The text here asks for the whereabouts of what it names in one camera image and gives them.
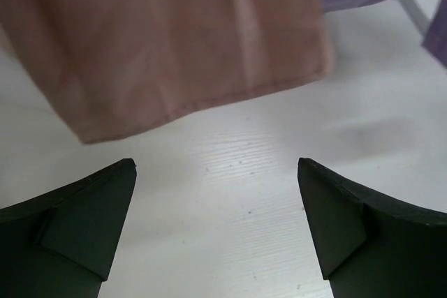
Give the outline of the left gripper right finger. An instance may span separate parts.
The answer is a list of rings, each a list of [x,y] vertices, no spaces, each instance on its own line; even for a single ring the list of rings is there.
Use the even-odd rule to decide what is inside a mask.
[[[446,214],[350,181],[310,158],[298,183],[334,297],[445,297]]]

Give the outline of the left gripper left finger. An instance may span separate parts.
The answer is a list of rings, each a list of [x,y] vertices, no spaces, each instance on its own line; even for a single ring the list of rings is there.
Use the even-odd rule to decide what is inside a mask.
[[[1,296],[97,297],[136,177],[134,160],[126,158],[1,209]]]

